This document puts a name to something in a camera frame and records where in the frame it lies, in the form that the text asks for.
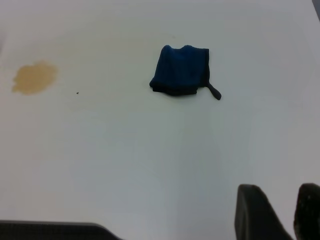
blue cloth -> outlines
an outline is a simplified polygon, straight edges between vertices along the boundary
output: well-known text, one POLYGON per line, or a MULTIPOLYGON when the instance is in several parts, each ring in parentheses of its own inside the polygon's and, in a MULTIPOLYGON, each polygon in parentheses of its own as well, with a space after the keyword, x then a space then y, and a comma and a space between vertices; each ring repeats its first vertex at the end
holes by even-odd
POLYGON ((209 49, 186 45, 181 49, 164 46, 150 87, 171 96, 192 95, 207 87, 220 100, 221 94, 210 83, 209 49))

white surface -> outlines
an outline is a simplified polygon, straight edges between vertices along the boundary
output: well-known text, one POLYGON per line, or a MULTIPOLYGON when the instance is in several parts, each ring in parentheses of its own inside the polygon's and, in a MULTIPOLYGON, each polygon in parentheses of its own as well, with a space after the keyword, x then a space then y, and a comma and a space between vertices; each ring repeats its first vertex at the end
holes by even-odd
POLYGON ((249 183, 293 236, 299 186, 320 184, 311 0, 156 1, 0 1, 0 219, 230 240, 237 187, 249 183), (152 92, 167 44, 210 49, 221 101, 208 89, 152 92), (17 70, 38 60, 58 67, 57 82, 12 93, 17 70))

liquid stain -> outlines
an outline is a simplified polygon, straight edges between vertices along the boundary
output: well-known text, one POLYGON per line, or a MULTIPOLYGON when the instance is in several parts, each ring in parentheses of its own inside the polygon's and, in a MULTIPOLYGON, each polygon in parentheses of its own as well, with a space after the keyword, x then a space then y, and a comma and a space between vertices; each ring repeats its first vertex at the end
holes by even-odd
POLYGON ((20 92, 23 95, 40 93, 55 82, 57 72, 57 68, 46 61, 22 66, 13 79, 15 85, 12 92, 20 92))

black object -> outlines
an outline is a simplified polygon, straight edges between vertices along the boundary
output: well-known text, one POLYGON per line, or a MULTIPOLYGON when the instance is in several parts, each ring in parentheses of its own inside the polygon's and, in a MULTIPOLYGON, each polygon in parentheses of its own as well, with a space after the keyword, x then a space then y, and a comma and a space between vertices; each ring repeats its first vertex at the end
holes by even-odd
POLYGON ((238 187, 234 228, 237 240, 292 240, 267 196, 255 185, 238 187))
POLYGON ((320 239, 320 187, 305 183, 299 189, 294 214, 294 231, 298 240, 320 239))
POLYGON ((320 20, 320 0, 312 0, 312 3, 316 14, 318 15, 318 19, 320 20))
POLYGON ((0 221, 0 240, 120 240, 93 223, 0 221))
POLYGON ((209 49, 186 45, 173 49, 166 45, 160 54, 150 87, 171 96, 193 95, 207 87, 220 100, 221 94, 210 83, 209 49))

